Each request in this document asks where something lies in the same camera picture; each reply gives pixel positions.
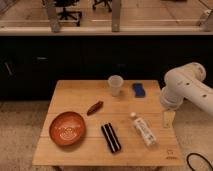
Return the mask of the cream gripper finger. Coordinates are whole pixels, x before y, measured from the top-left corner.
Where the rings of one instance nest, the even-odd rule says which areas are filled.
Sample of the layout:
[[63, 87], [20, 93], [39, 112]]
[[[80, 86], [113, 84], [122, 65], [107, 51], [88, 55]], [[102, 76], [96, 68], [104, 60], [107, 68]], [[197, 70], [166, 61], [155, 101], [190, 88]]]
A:
[[176, 112], [173, 110], [167, 110], [163, 113], [163, 126], [170, 128], [173, 124]]

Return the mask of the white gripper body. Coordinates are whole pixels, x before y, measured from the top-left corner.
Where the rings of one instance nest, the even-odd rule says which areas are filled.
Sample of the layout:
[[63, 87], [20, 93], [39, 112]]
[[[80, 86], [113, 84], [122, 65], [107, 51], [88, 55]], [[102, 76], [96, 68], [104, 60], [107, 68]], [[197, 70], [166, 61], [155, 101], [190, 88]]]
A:
[[164, 87], [160, 93], [160, 102], [166, 109], [176, 110], [183, 103], [183, 97], [176, 94], [168, 87]]

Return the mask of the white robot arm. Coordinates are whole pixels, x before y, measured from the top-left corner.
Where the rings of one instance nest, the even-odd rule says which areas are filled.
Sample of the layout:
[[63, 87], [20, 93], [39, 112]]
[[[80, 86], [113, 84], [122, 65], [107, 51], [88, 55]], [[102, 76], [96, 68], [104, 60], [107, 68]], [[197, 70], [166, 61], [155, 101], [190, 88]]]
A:
[[165, 86], [160, 92], [160, 103], [165, 108], [163, 126], [170, 128], [175, 111], [187, 99], [213, 116], [213, 88], [203, 83], [206, 70], [203, 65], [191, 62], [169, 70], [164, 76]]

